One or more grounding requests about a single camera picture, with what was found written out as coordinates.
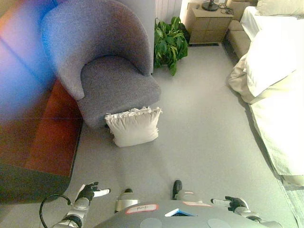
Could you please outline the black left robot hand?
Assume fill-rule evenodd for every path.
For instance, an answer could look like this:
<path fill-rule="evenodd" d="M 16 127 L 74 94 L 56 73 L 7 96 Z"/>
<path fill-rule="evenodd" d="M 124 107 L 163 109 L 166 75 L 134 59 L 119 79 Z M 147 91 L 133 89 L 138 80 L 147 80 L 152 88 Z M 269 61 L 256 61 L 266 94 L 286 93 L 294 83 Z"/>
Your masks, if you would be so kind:
<path fill-rule="evenodd" d="M 79 190 L 79 193 L 75 201 L 77 201 L 80 198 L 86 198 L 89 201 L 91 201 L 95 197 L 101 197 L 111 192 L 111 189 L 109 188 L 103 190 L 99 189 L 98 184 L 99 182 L 97 181 L 89 184 L 83 184 Z"/>

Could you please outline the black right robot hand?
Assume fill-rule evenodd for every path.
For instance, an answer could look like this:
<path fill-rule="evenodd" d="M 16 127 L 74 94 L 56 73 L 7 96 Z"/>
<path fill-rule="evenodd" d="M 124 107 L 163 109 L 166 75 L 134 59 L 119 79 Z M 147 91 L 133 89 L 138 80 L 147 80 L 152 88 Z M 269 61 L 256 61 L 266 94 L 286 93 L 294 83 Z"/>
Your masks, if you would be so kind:
<path fill-rule="evenodd" d="M 236 198 L 231 196 L 225 196 L 225 199 L 211 199 L 211 203 L 218 206 L 224 206 L 228 208 L 228 211 L 235 211 L 238 207 L 244 207 L 249 209 L 249 206 L 242 198 Z"/>

